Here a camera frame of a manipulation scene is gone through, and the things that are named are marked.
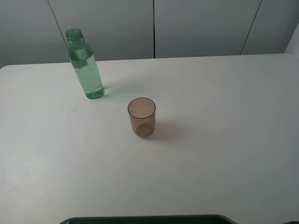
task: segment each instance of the white wall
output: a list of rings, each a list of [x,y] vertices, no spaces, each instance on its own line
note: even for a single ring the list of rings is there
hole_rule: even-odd
[[[297,58],[299,58],[299,24],[297,25],[297,28],[295,29],[295,32],[289,42],[288,47],[285,50],[285,52],[293,54]]]

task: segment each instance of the table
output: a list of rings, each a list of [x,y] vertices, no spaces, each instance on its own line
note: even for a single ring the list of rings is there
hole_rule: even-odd
[[[98,62],[89,100],[70,63],[0,70],[0,222],[220,214],[299,220],[299,60],[290,54]],[[141,139],[128,103],[148,97]]]

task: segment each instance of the translucent cup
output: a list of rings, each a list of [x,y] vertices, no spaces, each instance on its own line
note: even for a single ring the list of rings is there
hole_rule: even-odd
[[[137,98],[128,105],[133,132],[142,138],[149,137],[155,131],[156,105],[148,98]]]

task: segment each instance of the cup rim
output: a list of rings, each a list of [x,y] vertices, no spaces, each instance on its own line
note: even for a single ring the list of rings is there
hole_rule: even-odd
[[[152,113],[151,115],[145,117],[145,118],[137,118],[137,117],[133,116],[133,115],[130,113],[130,111],[129,111],[129,106],[130,106],[130,103],[132,103],[132,102],[133,102],[134,100],[136,100],[136,99],[148,99],[148,100],[150,100],[151,102],[153,102],[153,104],[154,104],[154,106],[155,106],[155,109],[154,109],[153,113]],[[146,97],[138,97],[138,98],[135,98],[135,99],[131,100],[130,103],[128,104],[128,108],[127,108],[127,109],[128,109],[128,113],[129,113],[129,115],[132,116],[133,118],[136,118],[136,119],[146,119],[146,118],[149,118],[150,116],[152,116],[152,115],[156,112],[156,104],[155,104],[155,102],[152,101],[150,98],[146,98]]]

